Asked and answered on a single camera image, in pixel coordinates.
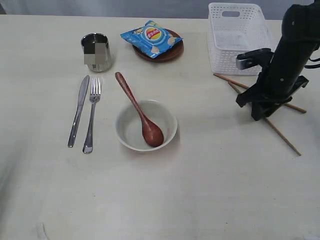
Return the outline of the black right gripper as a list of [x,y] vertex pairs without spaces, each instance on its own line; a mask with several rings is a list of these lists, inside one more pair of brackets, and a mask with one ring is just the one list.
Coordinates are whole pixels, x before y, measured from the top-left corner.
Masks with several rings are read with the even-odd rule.
[[255,121],[270,117],[284,104],[292,100],[292,95],[300,88],[305,88],[309,80],[298,76],[292,85],[285,85],[285,80],[271,81],[265,73],[259,73],[257,81],[243,93],[239,93],[236,103],[242,108],[251,104],[251,117]]

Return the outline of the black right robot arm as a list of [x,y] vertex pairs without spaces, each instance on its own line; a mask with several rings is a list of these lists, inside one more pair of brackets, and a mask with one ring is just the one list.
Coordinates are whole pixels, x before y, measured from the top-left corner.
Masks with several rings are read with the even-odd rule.
[[240,93],[236,103],[240,107],[250,104],[255,121],[270,117],[308,84],[301,72],[319,46],[320,2],[293,4],[284,14],[275,51],[260,48],[236,57],[239,70],[261,66],[256,83]]

